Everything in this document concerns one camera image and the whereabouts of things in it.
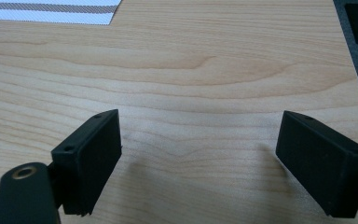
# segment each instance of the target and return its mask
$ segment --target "screw hole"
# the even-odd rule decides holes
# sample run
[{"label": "screw hole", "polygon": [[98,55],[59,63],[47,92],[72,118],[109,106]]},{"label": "screw hole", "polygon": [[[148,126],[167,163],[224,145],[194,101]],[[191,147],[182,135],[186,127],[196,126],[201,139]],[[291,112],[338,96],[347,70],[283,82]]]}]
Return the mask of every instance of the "screw hole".
[{"label": "screw hole", "polygon": [[72,151],[72,150],[74,150],[74,149],[75,149],[74,147],[68,146],[68,147],[65,147],[63,150],[64,150],[64,151]]},{"label": "screw hole", "polygon": [[34,173],[36,173],[36,168],[34,166],[27,166],[14,172],[11,177],[13,177],[13,179],[23,179],[33,175]]}]

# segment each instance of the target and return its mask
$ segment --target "black clamp jaw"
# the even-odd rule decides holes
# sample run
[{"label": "black clamp jaw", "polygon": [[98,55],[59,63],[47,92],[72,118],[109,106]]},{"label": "black clamp jaw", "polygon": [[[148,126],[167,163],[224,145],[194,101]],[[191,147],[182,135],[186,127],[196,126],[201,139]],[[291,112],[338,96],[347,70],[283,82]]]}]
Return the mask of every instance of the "black clamp jaw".
[{"label": "black clamp jaw", "polygon": [[118,110],[95,115],[51,151],[53,162],[20,165],[0,182],[0,224],[57,224],[91,214],[121,156]]},{"label": "black clamp jaw", "polygon": [[328,216],[356,216],[357,143],[316,119],[285,111],[276,154]]}]

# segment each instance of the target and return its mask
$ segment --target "wooden table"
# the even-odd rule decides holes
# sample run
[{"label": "wooden table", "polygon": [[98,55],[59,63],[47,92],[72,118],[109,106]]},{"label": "wooden table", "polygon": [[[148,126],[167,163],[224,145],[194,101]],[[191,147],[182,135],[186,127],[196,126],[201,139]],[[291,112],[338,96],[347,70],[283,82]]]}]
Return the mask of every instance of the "wooden table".
[{"label": "wooden table", "polygon": [[0,176],[118,108],[123,156],[92,216],[62,223],[358,223],[275,156],[283,110],[358,142],[333,1],[124,0],[111,25],[0,21]]}]

